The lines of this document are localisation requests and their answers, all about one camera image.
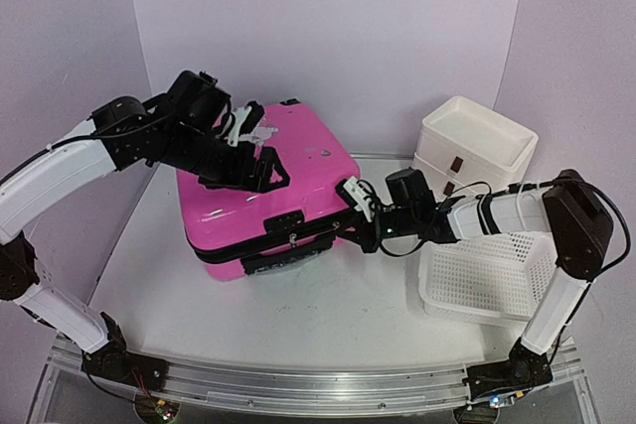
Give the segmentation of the pink cartoon child suitcase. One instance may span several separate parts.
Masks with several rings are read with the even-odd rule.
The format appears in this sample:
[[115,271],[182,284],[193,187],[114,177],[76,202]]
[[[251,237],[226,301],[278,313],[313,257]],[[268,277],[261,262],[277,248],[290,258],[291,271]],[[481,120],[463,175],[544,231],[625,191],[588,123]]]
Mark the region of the pink cartoon child suitcase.
[[284,169],[273,175],[288,185],[266,193],[208,189],[177,174],[187,240],[210,276],[232,281],[291,265],[339,243],[337,228],[347,204],[337,186],[360,168],[307,104],[266,107],[243,144],[272,147]]

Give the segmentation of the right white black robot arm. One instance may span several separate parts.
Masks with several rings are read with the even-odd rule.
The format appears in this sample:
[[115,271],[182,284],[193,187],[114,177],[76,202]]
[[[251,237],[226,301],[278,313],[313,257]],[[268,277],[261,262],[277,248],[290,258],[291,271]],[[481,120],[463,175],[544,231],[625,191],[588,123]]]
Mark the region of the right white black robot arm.
[[358,178],[337,194],[348,205],[337,234],[367,253],[415,236],[418,293],[425,312],[481,325],[524,324],[505,359],[473,364],[473,402],[499,406],[552,381],[562,335],[591,284],[609,269],[606,253],[624,221],[615,204],[578,172],[478,194],[462,187],[437,200],[415,169],[389,175],[391,201]]

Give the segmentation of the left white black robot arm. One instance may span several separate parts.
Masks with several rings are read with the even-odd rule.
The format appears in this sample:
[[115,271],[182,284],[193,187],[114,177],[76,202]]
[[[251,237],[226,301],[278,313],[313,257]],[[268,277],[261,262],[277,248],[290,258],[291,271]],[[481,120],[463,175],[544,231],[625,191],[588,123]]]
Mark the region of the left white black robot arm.
[[60,288],[49,277],[26,227],[76,193],[139,162],[193,174],[217,189],[269,193],[289,184],[270,146],[233,144],[253,129],[263,108],[232,111],[221,92],[190,100],[159,94],[119,97],[94,111],[70,133],[34,154],[1,180],[1,299],[71,340],[91,378],[162,387],[165,359],[133,351],[117,321]]

